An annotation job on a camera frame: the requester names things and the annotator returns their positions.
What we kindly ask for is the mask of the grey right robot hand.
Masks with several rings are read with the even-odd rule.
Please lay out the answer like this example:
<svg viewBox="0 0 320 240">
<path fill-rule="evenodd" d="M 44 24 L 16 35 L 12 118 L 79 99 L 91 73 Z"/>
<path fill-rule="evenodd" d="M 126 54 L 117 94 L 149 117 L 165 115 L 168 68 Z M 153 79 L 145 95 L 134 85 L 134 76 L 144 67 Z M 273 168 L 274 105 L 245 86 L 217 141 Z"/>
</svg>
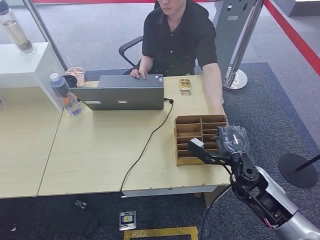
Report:
<svg viewBox="0 0 320 240">
<path fill-rule="evenodd" d="M 211 153 L 205 148 L 205 143 L 198 138 L 192 138 L 187 143 L 187 151 L 207 165 L 232 166 L 233 161 L 230 156 L 222 156 Z"/>
</svg>

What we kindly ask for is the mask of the person's right hand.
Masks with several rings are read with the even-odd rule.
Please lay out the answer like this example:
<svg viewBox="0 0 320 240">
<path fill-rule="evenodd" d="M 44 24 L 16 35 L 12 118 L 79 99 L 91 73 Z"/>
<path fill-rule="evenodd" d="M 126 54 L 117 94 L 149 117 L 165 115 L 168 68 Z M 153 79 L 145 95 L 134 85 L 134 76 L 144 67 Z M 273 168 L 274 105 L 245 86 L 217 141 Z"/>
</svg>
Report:
<svg viewBox="0 0 320 240">
<path fill-rule="evenodd" d="M 138 69 L 133 69 L 130 75 L 133 78 L 139 79 L 140 77 L 142 77 L 143 79 L 146 79 L 148 73 L 145 70 L 138 70 Z"/>
</svg>

